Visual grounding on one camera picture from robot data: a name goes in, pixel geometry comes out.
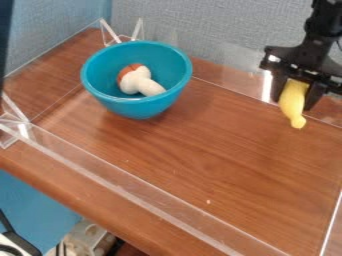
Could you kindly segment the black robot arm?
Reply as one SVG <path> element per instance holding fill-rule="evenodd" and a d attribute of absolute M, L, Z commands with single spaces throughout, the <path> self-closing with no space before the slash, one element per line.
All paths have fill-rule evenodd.
<path fill-rule="evenodd" d="M 271 98 L 279 101 L 286 82 L 309 84 L 303 110 L 309 111 L 329 92 L 342 95 L 342 64 L 330 57 L 342 38 L 342 0 L 313 0 L 305 22 L 305 38 L 298 46 L 266 46 L 259 67 L 273 75 Z"/>

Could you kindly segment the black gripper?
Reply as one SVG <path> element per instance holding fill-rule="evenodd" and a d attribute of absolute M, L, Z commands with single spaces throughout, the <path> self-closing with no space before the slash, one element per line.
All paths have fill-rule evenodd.
<path fill-rule="evenodd" d="M 342 64 L 329 56 L 335 41 L 335 37 L 306 35 L 295 47 L 265 47 L 259 67 L 269 70 L 273 75 L 274 102 L 279 101 L 289 78 L 311 83 L 305 97 L 306 111 L 315 106 L 327 91 L 342 95 Z"/>

